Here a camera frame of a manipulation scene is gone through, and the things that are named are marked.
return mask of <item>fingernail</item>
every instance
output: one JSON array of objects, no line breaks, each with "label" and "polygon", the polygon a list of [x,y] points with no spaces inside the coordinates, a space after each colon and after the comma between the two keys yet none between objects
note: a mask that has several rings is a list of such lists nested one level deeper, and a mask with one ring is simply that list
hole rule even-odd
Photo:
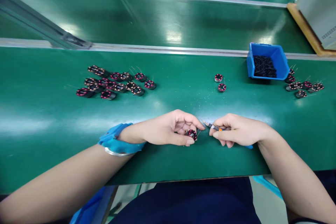
[{"label": "fingernail", "polygon": [[188,139],[187,142],[186,142],[186,144],[188,144],[188,145],[193,144],[193,143],[195,143],[195,141],[192,140],[192,139]]}]

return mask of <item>wrist strap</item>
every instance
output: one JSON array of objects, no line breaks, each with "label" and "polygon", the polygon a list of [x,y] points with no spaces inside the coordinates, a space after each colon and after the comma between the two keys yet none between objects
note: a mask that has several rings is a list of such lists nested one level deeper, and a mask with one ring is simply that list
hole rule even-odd
[{"label": "wrist strap", "polygon": [[141,151],[145,143],[132,144],[117,140],[117,137],[120,135],[123,129],[130,125],[132,125],[132,123],[119,124],[117,126],[114,126],[99,138],[100,141],[98,142],[98,144],[104,146],[105,148],[108,148],[111,152],[114,153],[133,154]]}]

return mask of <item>ventilation grille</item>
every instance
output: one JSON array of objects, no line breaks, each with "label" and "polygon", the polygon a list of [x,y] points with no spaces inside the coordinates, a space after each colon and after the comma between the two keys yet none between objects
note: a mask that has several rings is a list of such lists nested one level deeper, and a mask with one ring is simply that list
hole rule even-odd
[{"label": "ventilation grille", "polygon": [[336,26],[334,26],[333,28],[331,28],[330,31],[328,31],[326,34],[324,34],[322,36],[322,39],[326,39],[329,35],[331,35],[334,31],[336,31]]}]

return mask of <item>hand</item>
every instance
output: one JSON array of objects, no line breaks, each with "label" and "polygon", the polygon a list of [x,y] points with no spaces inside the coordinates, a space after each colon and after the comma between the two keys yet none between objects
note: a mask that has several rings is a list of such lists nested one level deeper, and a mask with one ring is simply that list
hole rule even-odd
[{"label": "hand", "polygon": [[235,142],[243,146],[248,146],[278,135],[278,133],[266,123],[235,114],[227,114],[217,119],[213,125],[225,131],[210,129],[209,135],[217,138],[222,146],[227,144],[229,148],[231,148]]},{"label": "hand", "polygon": [[184,134],[191,129],[196,131],[196,128],[205,130],[203,124],[194,115],[181,110],[174,110],[125,128],[118,139],[132,144],[149,142],[156,145],[190,146],[195,141],[192,137]]}]

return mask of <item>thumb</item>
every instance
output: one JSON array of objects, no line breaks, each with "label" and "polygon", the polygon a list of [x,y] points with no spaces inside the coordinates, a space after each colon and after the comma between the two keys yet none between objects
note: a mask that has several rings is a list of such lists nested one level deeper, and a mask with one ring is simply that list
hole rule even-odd
[{"label": "thumb", "polygon": [[192,137],[186,135],[180,135],[177,133],[169,134],[167,142],[168,144],[186,145],[186,146],[190,146],[191,144],[195,143]]},{"label": "thumb", "polygon": [[235,142],[236,132],[234,130],[229,131],[216,131],[213,135],[214,138],[219,141],[232,141]]}]

